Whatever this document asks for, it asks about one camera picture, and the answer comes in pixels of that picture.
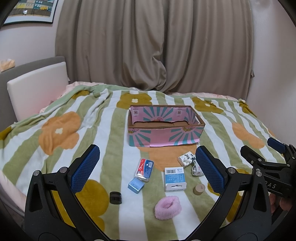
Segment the person's right hand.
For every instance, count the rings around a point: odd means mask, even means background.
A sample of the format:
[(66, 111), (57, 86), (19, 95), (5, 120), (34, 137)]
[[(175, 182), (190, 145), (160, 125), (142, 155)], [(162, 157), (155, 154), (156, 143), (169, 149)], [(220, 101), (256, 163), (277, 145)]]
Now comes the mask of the person's right hand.
[(276, 204), (277, 199), (278, 199), (278, 197), (275, 194), (273, 194), (273, 193), (269, 194), (271, 213), (274, 213), (278, 206), (280, 206), (283, 211), (289, 211), (291, 209), (292, 202), (290, 200), (287, 200), (287, 199), (281, 197), (279, 200), (279, 203)]

